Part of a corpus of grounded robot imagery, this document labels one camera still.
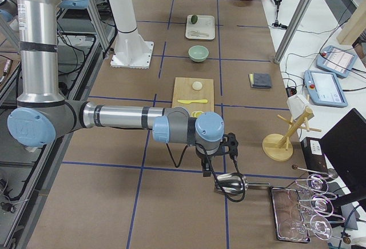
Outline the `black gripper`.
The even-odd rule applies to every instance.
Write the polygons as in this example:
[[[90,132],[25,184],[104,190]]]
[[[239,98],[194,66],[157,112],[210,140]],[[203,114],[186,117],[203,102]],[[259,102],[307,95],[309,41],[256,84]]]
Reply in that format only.
[[[223,155],[229,155],[230,158],[238,157],[238,141],[234,133],[224,134],[222,153]]]

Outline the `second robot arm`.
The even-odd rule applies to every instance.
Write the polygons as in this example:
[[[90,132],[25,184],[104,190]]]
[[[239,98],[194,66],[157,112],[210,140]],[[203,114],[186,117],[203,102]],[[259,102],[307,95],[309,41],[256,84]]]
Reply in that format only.
[[[1,0],[1,16],[7,22],[11,22],[18,13],[15,0]]]

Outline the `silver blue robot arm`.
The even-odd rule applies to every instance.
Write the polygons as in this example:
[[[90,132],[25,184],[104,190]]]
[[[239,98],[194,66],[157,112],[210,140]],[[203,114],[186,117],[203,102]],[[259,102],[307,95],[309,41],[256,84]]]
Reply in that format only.
[[[42,147],[70,132],[91,127],[151,130],[162,143],[182,143],[211,158],[238,155],[233,133],[224,132],[214,112],[191,117],[182,107],[105,106],[67,100],[58,88],[56,9],[85,9],[89,0],[16,0],[23,92],[9,115],[11,136],[25,146]]]

